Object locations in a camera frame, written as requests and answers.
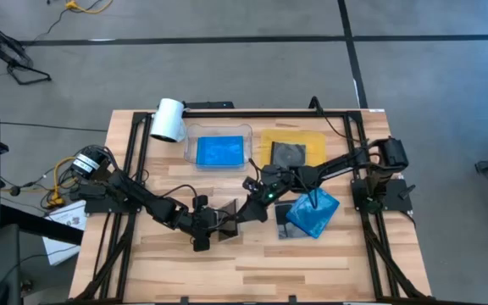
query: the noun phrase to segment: white paper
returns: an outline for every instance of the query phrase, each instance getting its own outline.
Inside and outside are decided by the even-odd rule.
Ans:
[[[84,213],[84,206],[86,201],[81,200],[79,202],[72,203],[67,207],[60,208],[47,216],[46,219],[57,221],[60,224],[72,226],[79,230],[86,229],[86,214]],[[68,258],[74,256],[80,251],[80,246],[73,247],[73,244],[67,242],[55,241],[53,239],[43,237],[44,247],[47,250],[47,254],[56,252],[59,250],[69,249],[67,251],[57,252],[48,256],[48,262],[51,266],[62,263]]]

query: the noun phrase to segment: clear plastic container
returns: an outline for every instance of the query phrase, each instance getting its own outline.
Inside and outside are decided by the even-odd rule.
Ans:
[[[199,170],[245,170],[252,157],[252,127],[187,127],[184,159]]]

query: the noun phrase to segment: wooden tabletop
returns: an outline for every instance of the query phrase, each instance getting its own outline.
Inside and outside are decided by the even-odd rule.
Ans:
[[[119,164],[124,163],[133,112],[116,110],[110,121],[106,146]],[[256,160],[260,159],[261,132],[265,129],[319,131],[326,135],[327,159],[348,152],[346,140],[335,134],[324,119],[220,118],[185,122],[205,126],[249,124]],[[344,131],[341,119],[331,118],[330,122],[338,131]],[[363,110],[363,123],[371,141],[390,135],[384,112]],[[140,138],[139,130],[135,164]],[[241,184],[247,175],[255,176],[251,167],[247,172],[198,172],[183,155],[183,142],[166,143],[150,138],[145,163],[150,173],[147,188],[161,194],[186,183],[195,186],[199,194],[208,195],[211,206],[220,207],[234,198],[239,205],[244,203],[247,192]],[[182,296],[188,296],[191,302],[287,302],[293,294],[299,301],[308,302],[374,300],[361,220],[353,208],[351,178],[351,174],[341,175],[321,186],[341,205],[317,240],[280,241],[271,205],[265,223],[241,224],[241,234],[236,239],[217,243],[213,236],[209,251],[193,252],[188,235],[156,223],[143,210],[136,221],[125,302],[179,302]],[[172,196],[191,206],[191,191],[182,189]],[[281,200],[297,196],[287,193]],[[419,290],[430,294],[413,224],[398,212],[386,212],[384,216],[392,257]],[[104,220],[104,214],[87,220],[69,297],[82,292],[92,279]],[[110,228],[109,223],[105,250]],[[385,267],[379,257],[378,261],[384,294],[388,296]],[[114,266],[114,270],[118,269],[119,262]],[[115,295],[117,278],[118,272],[113,272],[110,296]]]

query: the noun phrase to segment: concrete floor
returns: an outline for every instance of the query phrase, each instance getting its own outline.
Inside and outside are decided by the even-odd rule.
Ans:
[[[0,30],[31,40],[63,7],[0,0]],[[82,0],[86,6],[92,1]],[[488,34],[487,0],[347,1],[354,35]],[[343,35],[334,0],[128,0],[99,15],[65,14],[45,39],[256,35]],[[405,176],[430,285],[440,299],[488,302],[488,182],[474,163],[488,158],[488,41],[356,42],[371,108],[385,108],[411,165]],[[31,47],[52,83],[17,86],[0,77],[3,121],[106,129],[116,108],[154,108],[161,97],[235,102],[238,108],[358,107],[344,42]],[[0,71],[4,65],[0,62]],[[2,126],[11,152],[2,175],[25,182],[99,132]],[[39,197],[19,197],[37,205]],[[27,209],[39,214],[35,209]],[[23,256],[44,252],[21,236]],[[74,261],[25,263],[37,280],[26,304],[63,301]]]

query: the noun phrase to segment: tripod leg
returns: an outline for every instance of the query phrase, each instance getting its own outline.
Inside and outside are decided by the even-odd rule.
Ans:
[[[31,71],[31,72],[35,72],[37,74],[40,74],[40,75],[45,75],[45,77],[43,78],[40,78],[40,79],[37,79],[37,80],[28,80],[28,81],[22,81],[18,78],[18,76],[14,73],[14,69],[16,67],[19,67],[21,69],[25,69],[25,70],[28,70],[28,71]],[[13,63],[13,64],[8,64],[7,66],[7,72],[13,76],[14,80],[16,80],[16,82],[21,85],[21,86],[24,86],[24,85],[31,85],[31,84],[36,84],[38,82],[42,82],[42,81],[51,81],[52,80],[52,77],[50,76],[50,74],[48,73],[45,73],[45,72],[42,72],[42,71],[39,71],[38,69],[33,69],[33,68],[29,68],[29,67],[26,67],[24,65],[21,65],[21,64],[17,64],[17,63]]]

